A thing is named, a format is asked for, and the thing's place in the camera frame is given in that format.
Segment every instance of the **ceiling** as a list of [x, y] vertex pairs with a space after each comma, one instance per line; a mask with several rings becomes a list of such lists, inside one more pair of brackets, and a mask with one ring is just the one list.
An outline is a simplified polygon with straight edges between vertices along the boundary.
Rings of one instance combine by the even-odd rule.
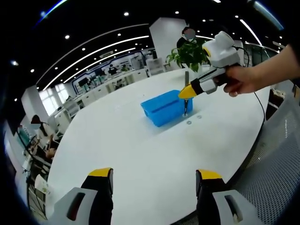
[[[263, 45], [277, 49], [272, 41], [281, 42], [285, 45], [282, 35], [261, 14], [256, 12], [245, 0], [221, 0], [218, 4], [212, 0], [194, 1], [188, 4], [166, 2], [161, 3], [139, 2], [115, 3], [94, 0], [68, 0], [53, 10], [45, 19], [41, 20], [40, 13], [49, 11], [57, 4], [55, 0], [33, 1], [32, 3], [9, 2], [2, 8], [1, 18], [5, 21], [2, 31], [5, 34], [4, 46], [4, 70], [8, 77], [7, 101], [20, 99], [24, 90], [35, 85], [42, 75], [53, 66], [37, 83], [43, 89], [54, 77], [70, 64], [83, 56], [104, 46], [129, 38], [150, 36], [149, 26], [159, 17], [174, 17], [185, 19], [190, 27], [199, 30], [197, 35], [212, 37], [220, 30], [228, 32], [234, 39], [242, 37], [243, 41], [257, 43], [251, 33], [241, 24], [243, 19], [257, 34]], [[84, 42], [103, 33], [120, 29], [127, 26], [147, 23], [148, 25], [137, 26], [111, 32], [96, 38], [83, 46]], [[76, 68], [82, 69], [99, 60], [99, 56], [108, 51], [118, 51], [136, 47], [137, 50], [146, 45], [154, 47], [151, 36], [134, 41], [128, 41], [105, 50], [99, 51], [80, 61], [63, 73], [52, 85], [61, 83], [76, 73]], [[70, 54], [54, 63], [68, 52]], [[11, 60], [16, 60], [19, 66], [12, 66]]]

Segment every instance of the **window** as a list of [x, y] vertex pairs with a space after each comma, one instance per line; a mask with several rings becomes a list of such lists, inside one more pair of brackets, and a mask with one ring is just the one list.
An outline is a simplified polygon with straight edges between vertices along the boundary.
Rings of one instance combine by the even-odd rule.
[[49, 88], [47, 90], [40, 91], [39, 96], [48, 115], [50, 116], [58, 108], [58, 104], [55, 100], [55, 97], [53, 96], [52, 90]]
[[60, 97], [61, 103], [64, 104], [66, 99], [69, 97], [69, 94], [66, 90], [66, 87], [63, 83], [56, 85], [55, 89], [58, 93], [58, 96]]

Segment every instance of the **plant pot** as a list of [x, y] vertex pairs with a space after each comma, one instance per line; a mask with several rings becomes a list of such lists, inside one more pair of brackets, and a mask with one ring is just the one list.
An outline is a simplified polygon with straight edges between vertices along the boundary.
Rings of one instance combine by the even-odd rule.
[[190, 81], [196, 79], [202, 73], [202, 66], [201, 66], [201, 64], [199, 64], [199, 69], [198, 69], [197, 72], [194, 72], [193, 70], [191, 70], [190, 68], [188, 68], [188, 66], [186, 64], [183, 64], [183, 66], [189, 72], [189, 80]]

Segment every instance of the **white round table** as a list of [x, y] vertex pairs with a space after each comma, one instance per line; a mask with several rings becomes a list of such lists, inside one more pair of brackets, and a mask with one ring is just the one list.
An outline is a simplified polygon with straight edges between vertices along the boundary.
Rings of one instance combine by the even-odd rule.
[[[167, 225], [193, 212], [197, 169], [216, 171], [227, 182], [253, 146], [263, 110], [253, 93], [232, 98], [221, 87], [195, 97], [189, 117], [154, 126], [140, 103], [183, 86], [184, 69], [175, 70], [133, 83], [83, 108], [53, 159], [47, 216], [91, 171], [104, 167], [114, 169], [114, 225]], [[267, 87], [257, 92], [265, 111], [269, 91]]]

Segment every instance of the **blue plastic basket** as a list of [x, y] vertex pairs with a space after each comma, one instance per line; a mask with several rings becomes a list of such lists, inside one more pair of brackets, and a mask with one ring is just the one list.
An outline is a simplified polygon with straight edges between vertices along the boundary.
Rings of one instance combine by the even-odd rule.
[[[184, 99], [178, 97], [179, 90], [172, 90], [141, 103], [148, 118], [160, 127], [184, 114]], [[187, 112], [193, 110], [193, 100], [188, 100]]]

